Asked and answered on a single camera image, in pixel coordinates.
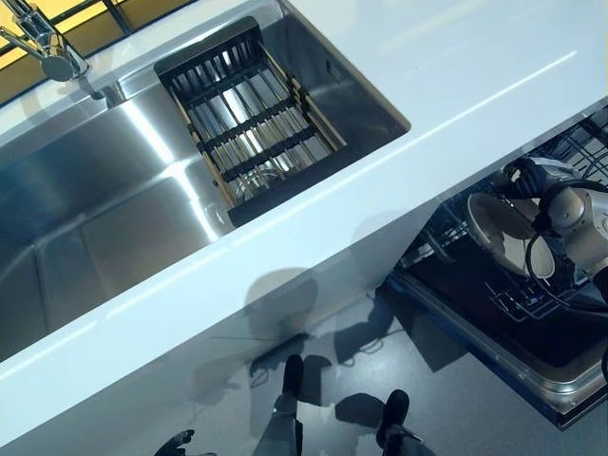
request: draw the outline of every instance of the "black cable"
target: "black cable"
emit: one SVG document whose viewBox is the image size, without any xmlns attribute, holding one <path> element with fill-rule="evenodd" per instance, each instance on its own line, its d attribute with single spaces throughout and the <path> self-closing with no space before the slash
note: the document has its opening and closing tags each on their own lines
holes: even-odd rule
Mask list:
<svg viewBox="0 0 608 456">
<path fill-rule="evenodd" d="M 583 314 L 590 314 L 590 315 L 593 315 L 593 316 L 601 316 L 601 317 L 608 318 L 608 307 L 602 307 L 602 306 L 577 307 L 577 306 L 572 306 L 570 303 L 564 301 L 559 296 L 556 296 L 555 294 L 553 294 L 547 288 L 547 286 L 542 282 L 542 280 L 540 280 L 537 277 L 537 275 L 534 273 L 534 269 L 532 267 L 532 246 L 538 240 L 538 238 L 541 237 L 541 235 L 542 235 L 541 232 L 537 232 L 530 239 L 530 242 L 525 247 L 525 267 L 527 268 L 528 273 L 530 274 L 530 277 L 532 278 L 532 280 L 534 280 L 534 282 L 539 286 L 539 288 L 541 288 L 541 290 L 543 290 L 549 297 L 551 297 L 551 299 L 553 299 L 554 301 L 556 301 L 563 308 L 565 308 L 565 309 L 567 309 L 569 311 L 575 311 L 575 312 L 579 312 L 579 313 L 583 313 Z"/>
<path fill-rule="evenodd" d="M 587 309 L 574 307 L 570 305 L 570 303 L 564 301 L 560 297 L 554 295 L 549 291 L 549 289 L 542 283 L 542 281 L 534 274 L 534 269 L 532 268 L 532 246 L 534 243 L 540 238 L 542 235 L 541 232 L 537 232 L 531 239 L 528 245 L 525 247 L 525 267 L 532 277 L 532 280 L 543 290 L 549 297 L 554 299 L 558 304 L 564 307 L 567 310 L 578 312 L 581 314 L 588 314 L 592 316 L 599 316 L 603 318 L 608 318 L 608 309 L 603 309 L 599 306 L 589 306 Z M 606 348 L 604 355 L 601 357 L 601 373 L 604 376 L 604 381 L 608 383 L 608 347 Z"/>
</svg>

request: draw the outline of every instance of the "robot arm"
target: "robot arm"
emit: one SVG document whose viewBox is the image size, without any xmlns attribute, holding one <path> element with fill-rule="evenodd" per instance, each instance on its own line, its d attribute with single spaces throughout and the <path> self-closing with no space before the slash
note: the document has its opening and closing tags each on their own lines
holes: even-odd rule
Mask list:
<svg viewBox="0 0 608 456">
<path fill-rule="evenodd" d="M 567 187 L 550 201 L 547 215 L 568 257 L 608 303 L 608 193 Z"/>
<path fill-rule="evenodd" d="M 568 257 L 593 279 L 608 303 L 608 189 L 583 180 L 561 161 L 523 158 L 514 164 L 507 170 L 511 183 L 505 193 L 541 199 L 537 229 L 562 237 Z"/>
</svg>

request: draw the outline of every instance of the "person's leg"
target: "person's leg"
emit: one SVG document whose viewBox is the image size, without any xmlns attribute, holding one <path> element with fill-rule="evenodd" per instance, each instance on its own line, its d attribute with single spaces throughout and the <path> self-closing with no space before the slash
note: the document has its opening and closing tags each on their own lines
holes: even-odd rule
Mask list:
<svg viewBox="0 0 608 456">
<path fill-rule="evenodd" d="M 409 397 L 400 389 L 393 391 L 382 413 L 376 442 L 384 456 L 435 456 L 422 439 L 403 427 L 409 409 Z"/>
<path fill-rule="evenodd" d="M 296 420 L 297 395 L 302 386 L 303 362 L 292 355 L 285 364 L 283 391 L 254 451 L 254 456 L 299 456 L 302 452 L 302 425 Z"/>
</svg>

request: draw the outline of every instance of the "dishwasher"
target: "dishwasher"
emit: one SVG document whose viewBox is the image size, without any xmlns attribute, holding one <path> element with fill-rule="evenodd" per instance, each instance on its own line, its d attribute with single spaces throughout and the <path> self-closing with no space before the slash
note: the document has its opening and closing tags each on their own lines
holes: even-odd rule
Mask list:
<svg viewBox="0 0 608 456">
<path fill-rule="evenodd" d="M 513 156 L 567 163 L 584 179 L 606 185 L 607 140 L 604 100 Z M 545 237 L 555 266 L 541 284 L 504 267 L 480 244 L 468 201 L 485 194 L 513 207 L 503 185 L 504 171 L 515 162 L 444 200 L 381 290 L 430 310 L 513 390 L 558 428 L 567 428 L 608 393 L 600 365 L 608 325 L 562 304 L 605 304 L 559 239 Z"/>
</svg>

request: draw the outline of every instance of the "window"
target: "window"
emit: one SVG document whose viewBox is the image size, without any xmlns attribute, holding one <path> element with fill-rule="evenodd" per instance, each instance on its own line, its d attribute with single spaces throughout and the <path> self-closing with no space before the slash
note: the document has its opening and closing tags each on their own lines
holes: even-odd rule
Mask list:
<svg viewBox="0 0 608 456">
<path fill-rule="evenodd" d="M 78 51 L 89 56 L 194 0 L 37 0 L 38 8 Z M 0 3 L 0 25 L 23 35 Z M 46 79 L 40 63 L 0 38 L 0 106 Z"/>
</svg>

